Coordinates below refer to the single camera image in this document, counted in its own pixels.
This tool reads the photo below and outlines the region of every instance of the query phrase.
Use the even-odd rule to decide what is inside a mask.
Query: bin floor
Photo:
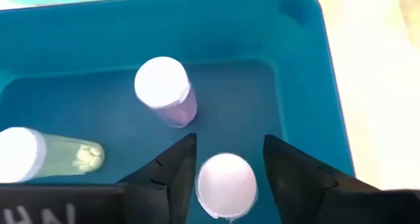
[[[271,67],[250,60],[191,65],[186,70],[196,92],[198,115],[182,129],[166,126],[136,98],[136,70],[18,79],[3,91],[0,129],[30,127],[95,141],[105,149],[105,163],[96,172],[32,183],[115,183],[187,133],[196,132],[198,169],[220,152],[238,154],[254,169],[259,199],[239,222],[278,220],[263,163],[264,135],[282,133]],[[194,193],[187,223],[211,220]]]

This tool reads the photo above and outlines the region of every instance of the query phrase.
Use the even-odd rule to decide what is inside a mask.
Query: white cap
[[[10,127],[0,132],[0,183],[31,179],[43,165],[46,149],[44,138],[33,129]]]
[[[151,108],[162,108],[186,97],[190,82],[182,64],[159,56],[144,63],[134,82],[137,97]]]
[[[201,167],[196,193],[210,216],[234,220],[247,214],[257,200],[257,180],[244,159],[222,153],[211,157]]]

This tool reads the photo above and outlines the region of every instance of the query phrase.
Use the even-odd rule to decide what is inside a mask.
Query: upright bottle
[[[137,97],[175,128],[188,125],[197,114],[194,90],[182,64],[170,57],[148,60],[136,73]]]

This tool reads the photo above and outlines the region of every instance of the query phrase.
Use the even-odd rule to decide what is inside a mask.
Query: pill
[[[76,158],[79,158],[82,161],[90,162],[94,156],[91,154],[90,150],[80,148],[77,151]]]
[[[102,165],[102,159],[100,157],[94,157],[89,163],[92,170],[98,169]]]
[[[91,151],[91,154],[95,156],[100,156],[102,154],[102,151],[95,147],[91,147],[90,151]]]
[[[90,147],[89,145],[80,145],[80,148],[83,148],[83,149],[90,149],[91,147]]]
[[[74,162],[72,164],[73,164],[73,166],[81,166],[81,165],[88,164],[88,163],[84,162],[84,161],[81,161],[79,159],[76,159],[76,160],[74,160]]]
[[[89,164],[85,164],[85,165],[79,166],[79,171],[90,172],[92,171],[92,168],[90,167]]]

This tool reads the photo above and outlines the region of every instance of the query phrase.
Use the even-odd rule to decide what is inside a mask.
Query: plastic container
[[[52,175],[83,175],[98,169],[105,157],[93,142],[11,127],[0,132],[0,183]]]
[[[196,193],[211,217],[234,221],[246,215],[257,201],[257,180],[243,158],[222,153],[211,157],[201,167]]]
[[[316,0],[112,0],[2,11],[0,23],[0,129],[110,154],[97,172],[32,183],[115,183],[197,133],[197,164],[231,152],[255,172],[258,202],[239,221],[276,223],[264,135],[353,174]],[[137,70],[157,56],[181,62],[194,86],[198,113],[182,129],[136,96]],[[194,195],[187,223],[214,221]]]
[[[185,69],[177,60],[160,56],[136,73],[136,96],[170,126],[188,125],[197,114],[197,101]]]

